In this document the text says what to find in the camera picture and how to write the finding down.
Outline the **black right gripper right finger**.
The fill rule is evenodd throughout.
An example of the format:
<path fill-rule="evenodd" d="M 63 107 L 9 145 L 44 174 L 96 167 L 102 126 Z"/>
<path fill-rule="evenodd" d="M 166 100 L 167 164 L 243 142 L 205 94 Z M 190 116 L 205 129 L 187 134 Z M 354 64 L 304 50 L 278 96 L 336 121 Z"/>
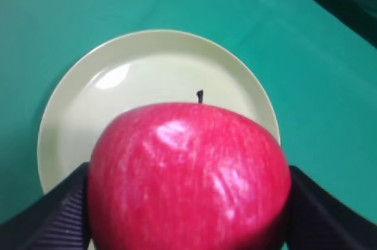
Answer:
<path fill-rule="evenodd" d="M 286 244 L 289 249 L 376 249 L 376 225 L 360 216 L 296 166 Z"/>

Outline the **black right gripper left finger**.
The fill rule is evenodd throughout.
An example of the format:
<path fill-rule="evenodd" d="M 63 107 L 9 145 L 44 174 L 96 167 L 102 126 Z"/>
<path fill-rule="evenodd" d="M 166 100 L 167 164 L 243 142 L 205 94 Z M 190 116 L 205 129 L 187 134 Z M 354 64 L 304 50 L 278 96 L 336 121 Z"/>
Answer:
<path fill-rule="evenodd" d="M 1 249 L 88 249 L 88 163 L 1 224 Z"/>

